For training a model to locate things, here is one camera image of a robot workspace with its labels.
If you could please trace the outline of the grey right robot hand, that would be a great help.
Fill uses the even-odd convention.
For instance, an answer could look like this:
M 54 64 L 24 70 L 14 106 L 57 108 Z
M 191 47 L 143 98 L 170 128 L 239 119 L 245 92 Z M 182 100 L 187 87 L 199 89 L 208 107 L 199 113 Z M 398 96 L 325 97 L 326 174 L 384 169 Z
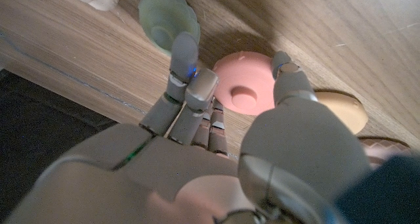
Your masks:
M 213 94 L 216 75 L 192 65 L 188 33 L 173 45 L 170 92 L 140 125 L 118 124 L 53 162 L 7 223 L 345 223 L 336 199 L 370 172 L 348 127 L 317 99 L 285 52 L 268 76 L 274 107 L 245 134 L 237 162 L 219 152 L 221 108 L 196 146 L 194 112 Z

